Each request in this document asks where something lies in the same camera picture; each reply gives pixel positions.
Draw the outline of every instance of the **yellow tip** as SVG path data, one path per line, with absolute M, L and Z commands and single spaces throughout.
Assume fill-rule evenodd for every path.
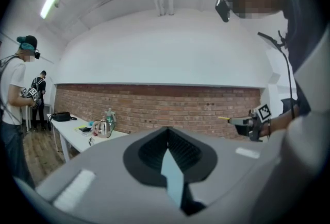
M 226 120 L 230 120 L 230 118 L 226 118 L 226 117 L 218 117 L 219 119 L 226 119 Z

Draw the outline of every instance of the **white table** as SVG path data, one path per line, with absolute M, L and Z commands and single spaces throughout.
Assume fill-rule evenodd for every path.
M 51 104 L 44 104 L 45 108 L 49 108 L 48 113 L 53 113 L 53 108 Z M 25 106 L 25 121 L 26 121 L 26 132 L 28 132 L 32 126 L 31 126 L 31 107 Z
M 56 144 L 56 138 L 55 138 L 55 129 L 56 128 L 60 133 L 60 139 L 61 139 L 61 146 L 64 154 L 65 161 L 68 162 L 70 160 L 69 152 L 67 143 L 70 143 L 78 152 L 83 152 L 90 148 L 90 145 L 88 143 L 88 140 L 90 137 L 83 136 L 79 132 L 75 131 L 75 128 L 80 126 L 87 127 L 88 122 L 76 117 L 77 120 L 70 120 L 68 122 L 57 122 L 55 120 L 52 120 L 53 124 L 53 136 L 55 141 L 56 150 L 58 151 L 57 144 Z M 127 135 L 127 133 L 113 131 L 110 138 L 104 139 L 97 136 L 93 136 L 94 144 L 98 144 L 104 141 L 108 141 L 111 139 L 119 138 L 122 136 Z

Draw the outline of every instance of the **jeans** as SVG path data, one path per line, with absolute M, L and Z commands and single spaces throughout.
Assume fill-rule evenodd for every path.
M 30 171 L 27 167 L 21 125 L 1 122 L 1 141 L 5 146 L 6 163 L 12 175 L 20 178 L 32 188 L 35 188 Z
M 38 110 L 39 110 L 41 128 L 44 128 L 44 118 L 43 118 L 44 107 L 45 107 L 45 105 L 44 105 L 44 103 L 42 103 L 37 109 L 32 109 L 32 124 L 35 129 L 37 128 L 37 112 L 38 112 Z

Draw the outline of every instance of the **bottle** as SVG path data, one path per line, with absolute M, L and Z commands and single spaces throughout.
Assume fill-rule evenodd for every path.
M 115 112 L 113 112 L 112 110 L 111 110 L 111 108 L 109 108 L 109 110 L 108 111 L 106 111 L 105 112 L 106 113 L 106 116 L 107 116 L 107 121 L 108 121 L 108 123 L 109 123 L 109 125 L 110 125 L 110 129 L 111 129 L 111 131 L 114 129 L 114 127 L 115 127 L 115 122 L 116 122 L 116 118 L 114 117 L 115 115 L 116 115 L 116 113 Z

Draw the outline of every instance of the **man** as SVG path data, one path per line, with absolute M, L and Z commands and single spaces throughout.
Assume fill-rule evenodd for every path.
M 256 18 L 282 11 L 288 20 L 286 45 L 289 61 L 295 73 L 310 55 L 321 39 L 326 26 L 315 0 L 227 0 L 231 10 L 240 18 Z M 294 106 L 295 117 L 306 115 L 310 106 L 297 84 L 297 104 Z M 271 120 L 270 128 L 264 125 L 260 136 L 269 131 L 285 129 L 292 121 L 291 111 Z
M 31 88 L 35 88 L 39 93 L 40 93 L 40 100 L 41 100 L 41 104 L 39 105 L 39 107 L 37 109 L 33 109 L 32 110 L 32 123 L 33 123 L 33 127 L 34 127 L 34 131 L 38 132 L 37 129 L 37 112 L 39 110 L 39 118 L 40 118 L 40 123 L 41 123 L 41 129 L 45 130 L 45 126 L 44 126 L 44 118 L 43 118 L 43 109 L 44 109 L 44 101 L 43 101 L 43 95 L 46 93 L 46 71 L 42 71 L 40 73 L 39 77 L 36 77 L 31 84 Z
M 32 98 L 21 97 L 20 94 L 24 87 L 24 62 L 30 62 L 33 57 L 34 50 L 37 48 L 37 39 L 33 36 L 26 36 L 17 38 L 17 41 L 20 43 L 20 47 L 15 58 L 7 60 L 2 68 L 0 133 L 9 170 L 13 176 L 22 179 L 34 188 L 35 185 L 24 156 L 21 107 L 33 107 L 35 102 Z

